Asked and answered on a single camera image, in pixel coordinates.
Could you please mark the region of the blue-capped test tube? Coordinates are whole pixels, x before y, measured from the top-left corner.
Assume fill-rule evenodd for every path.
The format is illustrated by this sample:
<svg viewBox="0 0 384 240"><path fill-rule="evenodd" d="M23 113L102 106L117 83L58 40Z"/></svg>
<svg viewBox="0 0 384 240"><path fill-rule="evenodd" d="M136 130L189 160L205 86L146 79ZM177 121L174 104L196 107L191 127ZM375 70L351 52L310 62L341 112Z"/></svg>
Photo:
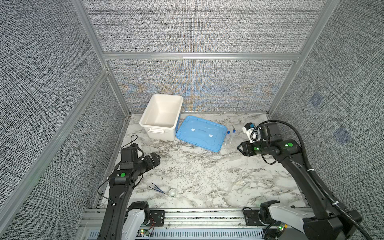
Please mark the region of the blue-capped test tube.
<svg viewBox="0 0 384 240"><path fill-rule="evenodd" d="M230 141L230 136L231 136L231 132L227 131L227 135L226 135L226 138L225 138L224 146L226 146L228 144L228 142Z"/></svg>
<svg viewBox="0 0 384 240"><path fill-rule="evenodd" d="M231 135L231 138L230 138L230 145L232 144L232 141L234 139L235 134L236 134L236 129L233 129L232 135Z"/></svg>

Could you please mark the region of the small clear round dish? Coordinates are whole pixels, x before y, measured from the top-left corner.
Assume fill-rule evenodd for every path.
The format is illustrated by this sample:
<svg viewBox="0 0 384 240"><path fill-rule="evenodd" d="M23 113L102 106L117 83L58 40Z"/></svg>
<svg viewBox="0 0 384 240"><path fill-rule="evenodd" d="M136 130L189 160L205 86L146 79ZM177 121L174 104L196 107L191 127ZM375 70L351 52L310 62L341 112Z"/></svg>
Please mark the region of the small clear round dish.
<svg viewBox="0 0 384 240"><path fill-rule="evenodd" d="M171 197L171 198L176 197L177 194L178 194L178 191L177 191L176 189L170 189L170 190L168 191L168 195L169 195L169 197Z"/></svg>

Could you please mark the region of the blue plastic lid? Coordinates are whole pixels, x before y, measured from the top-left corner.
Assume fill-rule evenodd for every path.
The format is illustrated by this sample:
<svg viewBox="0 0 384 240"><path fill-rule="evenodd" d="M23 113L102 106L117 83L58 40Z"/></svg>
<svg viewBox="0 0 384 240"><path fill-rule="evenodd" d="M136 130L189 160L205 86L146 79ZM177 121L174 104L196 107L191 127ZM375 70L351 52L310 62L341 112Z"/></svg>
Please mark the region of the blue plastic lid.
<svg viewBox="0 0 384 240"><path fill-rule="evenodd" d="M176 133L177 139L211 152L219 152L227 127L205 119L187 116Z"/></svg>

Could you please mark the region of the white plastic bin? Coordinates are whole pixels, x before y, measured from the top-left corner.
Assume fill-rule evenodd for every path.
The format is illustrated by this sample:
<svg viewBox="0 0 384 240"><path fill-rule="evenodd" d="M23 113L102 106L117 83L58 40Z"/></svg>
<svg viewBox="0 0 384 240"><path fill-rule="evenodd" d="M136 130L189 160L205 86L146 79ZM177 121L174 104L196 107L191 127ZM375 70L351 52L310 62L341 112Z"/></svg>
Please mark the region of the white plastic bin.
<svg viewBox="0 0 384 240"><path fill-rule="evenodd" d="M178 95L154 94L151 97L139 122L149 138L175 140L183 101Z"/></svg>

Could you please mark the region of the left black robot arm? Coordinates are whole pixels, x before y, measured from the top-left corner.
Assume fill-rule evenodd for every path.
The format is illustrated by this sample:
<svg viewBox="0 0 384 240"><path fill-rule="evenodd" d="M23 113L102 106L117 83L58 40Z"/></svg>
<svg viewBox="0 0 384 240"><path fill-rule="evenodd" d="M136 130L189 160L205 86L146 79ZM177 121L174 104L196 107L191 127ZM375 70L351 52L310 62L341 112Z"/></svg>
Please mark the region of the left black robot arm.
<svg viewBox="0 0 384 240"><path fill-rule="evenodd" d="M121 162L109 176L109 205L107 206L99 240L120 240L126 221L129 200L135 189L135 182L144 173L161 164L156 153L145 155L138 144L121 149Z"/></svg>

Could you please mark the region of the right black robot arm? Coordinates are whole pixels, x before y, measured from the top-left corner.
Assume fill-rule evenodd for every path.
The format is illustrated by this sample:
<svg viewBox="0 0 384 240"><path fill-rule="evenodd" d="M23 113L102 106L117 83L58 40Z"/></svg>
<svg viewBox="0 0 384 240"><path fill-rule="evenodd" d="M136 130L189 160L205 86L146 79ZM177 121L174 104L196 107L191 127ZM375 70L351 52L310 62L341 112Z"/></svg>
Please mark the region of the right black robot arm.
<svg viewBox="0 0 384 240"><path fill-rule="evenodd" d="M355 231L367 240L372 239L360 224L361 214L348 210L311 166L297 129L284 121L268 120L258 125L247 123L243 132L248 140L238 145L238 151L246 157L273 157L290 173L310 206L304 211L277 200L262 203L258 218L266 225L266 240L277 239L286 226L305 234L309 240L347 240Z"/></svg>

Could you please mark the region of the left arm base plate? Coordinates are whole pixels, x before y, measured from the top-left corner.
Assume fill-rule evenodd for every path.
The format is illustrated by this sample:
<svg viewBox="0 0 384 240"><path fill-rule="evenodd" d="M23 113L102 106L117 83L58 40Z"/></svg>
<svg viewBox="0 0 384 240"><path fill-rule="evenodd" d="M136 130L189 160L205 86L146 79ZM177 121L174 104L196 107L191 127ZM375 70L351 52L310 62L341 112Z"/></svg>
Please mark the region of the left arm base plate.
<svg viewBox="0 0 384 240"><path fill-rule="evenodd" d="M150 210L149 216L146 216L146 213L144 213L144 219L140 227L163 227L165 222L165 213L166 211L164 210Z"/></svg>

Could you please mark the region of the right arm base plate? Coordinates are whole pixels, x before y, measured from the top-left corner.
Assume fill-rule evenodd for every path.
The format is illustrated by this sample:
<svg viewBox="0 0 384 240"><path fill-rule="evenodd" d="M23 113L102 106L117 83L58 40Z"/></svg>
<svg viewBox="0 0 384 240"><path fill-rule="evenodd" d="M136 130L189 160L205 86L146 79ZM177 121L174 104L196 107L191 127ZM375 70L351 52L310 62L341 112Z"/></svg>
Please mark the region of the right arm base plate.
<svg viewBox="0 0 384 240"><path fill-rule="evenodd" d="M265 224L259 219L259 209L251 209L249 207L245 207L242 209L242 213L244 215L244 220L246 222L247 227L255 227L255 226L267 227L269 225L269 224Z"/></svg>

